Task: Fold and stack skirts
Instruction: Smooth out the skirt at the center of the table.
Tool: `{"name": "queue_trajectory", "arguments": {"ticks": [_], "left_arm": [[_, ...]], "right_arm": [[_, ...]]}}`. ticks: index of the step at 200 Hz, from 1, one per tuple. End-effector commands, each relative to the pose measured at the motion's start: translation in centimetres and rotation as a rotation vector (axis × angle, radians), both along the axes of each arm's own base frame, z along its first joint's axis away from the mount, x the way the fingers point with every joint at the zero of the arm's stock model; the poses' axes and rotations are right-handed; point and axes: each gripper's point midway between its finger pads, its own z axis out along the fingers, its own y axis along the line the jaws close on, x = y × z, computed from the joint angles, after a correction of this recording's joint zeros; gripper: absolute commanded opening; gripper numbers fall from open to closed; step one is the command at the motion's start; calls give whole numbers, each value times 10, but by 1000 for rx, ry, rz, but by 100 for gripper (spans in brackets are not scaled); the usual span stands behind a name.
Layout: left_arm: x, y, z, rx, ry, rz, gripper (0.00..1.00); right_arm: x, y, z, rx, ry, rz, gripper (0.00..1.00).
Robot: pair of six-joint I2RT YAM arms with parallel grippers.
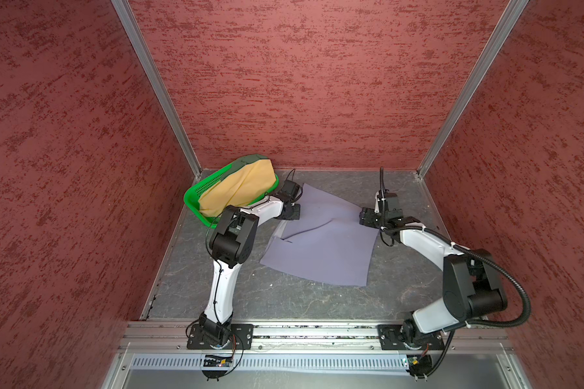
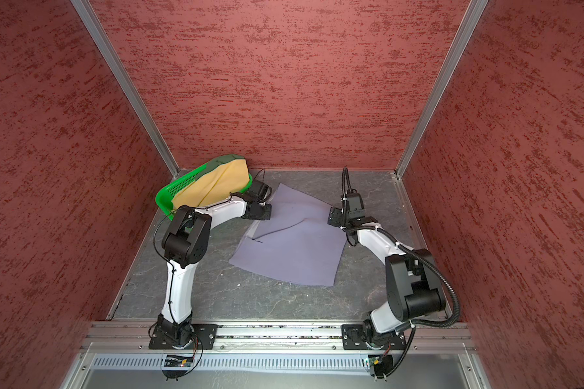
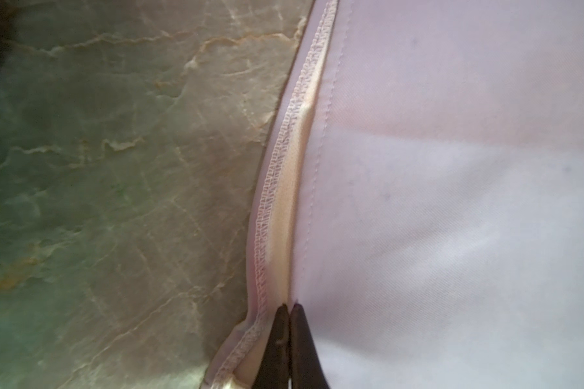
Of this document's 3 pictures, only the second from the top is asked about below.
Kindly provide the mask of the lavender skirt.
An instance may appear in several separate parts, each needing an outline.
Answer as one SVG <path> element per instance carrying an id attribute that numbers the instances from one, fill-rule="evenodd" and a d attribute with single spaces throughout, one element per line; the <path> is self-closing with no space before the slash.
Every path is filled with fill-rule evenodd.
<path id="1" fill-rule="evenodd" d="M 328 224 L 331 206 L 284 184 L 269 204 L 269 220 L 254 223 L 230 264 L 296 285 L 334 285 L 345 233 Z"/>

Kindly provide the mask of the green plastic basket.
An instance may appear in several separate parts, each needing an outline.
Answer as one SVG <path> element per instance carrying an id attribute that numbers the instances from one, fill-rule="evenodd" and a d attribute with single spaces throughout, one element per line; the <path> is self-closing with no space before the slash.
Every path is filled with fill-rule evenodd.
<path id="1" fill-rule="evenodd" d="M 182 189 L 187 187 L 189 184 L 194 183 L 198 178 L 201 178 L 206 173 L 211 172 L 212 168 L 208 168 L 208 162 L 200 167 L 194 169 L 193 171 L 183 175 L 181 178 L 176 179 L 174 182 L 160 189 L 156 195 L 156 203 L 158 207 L 164 212 L 170 219 L 173 218 L 172 213 L 177 210 L 173 209 L 172 199 L 176 196 Z M 244 193 L 251 186 L 253 177 L 249 173 L 249 184 L 242 189 L 239 193 Z"/>

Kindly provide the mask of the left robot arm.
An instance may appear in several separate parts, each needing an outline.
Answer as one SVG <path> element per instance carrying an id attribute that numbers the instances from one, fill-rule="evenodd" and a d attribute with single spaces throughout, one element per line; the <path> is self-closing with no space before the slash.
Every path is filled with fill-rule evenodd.
<path id="1" fill-rule="evenodd" d="M 269 220 L 272 205 L 250 194 L 233 193 L 217 204 L 206 207 L 180 206 L 165 232 L 160 256 L 167 265 L 165 304 L 152 326 L 149 348 L 196 349 L 213 347 L 217 327 L 204 327 L 193 321 L 192 290 L 196 270 L 209 247 L 213 228 L 236 218 Z"/>

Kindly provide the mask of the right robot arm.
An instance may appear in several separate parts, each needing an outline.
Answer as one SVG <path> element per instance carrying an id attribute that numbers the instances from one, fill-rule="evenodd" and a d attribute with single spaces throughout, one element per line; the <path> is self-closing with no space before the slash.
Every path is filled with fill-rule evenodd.
<path id="1" fill-rule="evenodd" d="M 405 324 L 446 308 L 444 282 L 428 267 L 434 263 L 429 251 L 403 244 L 372 217 L 347 220 L 340 208 L 330 209 L 328 224 L 355 238 L 384 264 L 386 303 L 362 324 L 342 326 L 344 349 L 383 350 L 403 344 L 398 332 Z"/>

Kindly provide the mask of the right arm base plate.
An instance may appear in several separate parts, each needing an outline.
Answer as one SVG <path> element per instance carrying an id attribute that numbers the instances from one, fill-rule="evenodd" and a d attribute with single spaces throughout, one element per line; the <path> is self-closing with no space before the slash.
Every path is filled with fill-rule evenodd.
<path id="1" fill-rule="evenodd" d="M 367 324 L 342 324 L 342 344 L 344 350 L 386 351 L 404 350 L 404 336 L 395 332 L 378 333 Z"/>

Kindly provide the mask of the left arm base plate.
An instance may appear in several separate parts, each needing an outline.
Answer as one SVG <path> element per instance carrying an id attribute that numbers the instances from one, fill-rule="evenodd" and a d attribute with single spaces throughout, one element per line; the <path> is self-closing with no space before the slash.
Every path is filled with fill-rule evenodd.
<path id="1" fill-rule="evenodd" d="M 172 343 L 165 338 L 163 331 L 154 325 L 150 332 L 150 340 L 148 348 L 151 350 L 177 350 L 184 351 L 194 349 L 211 350 L 216 339 L 218 326 L 216 324 L 192 324 L 192 335 L 198 339 L 197 345 L 191 341 L 187 346 L 173 346 Z"/>

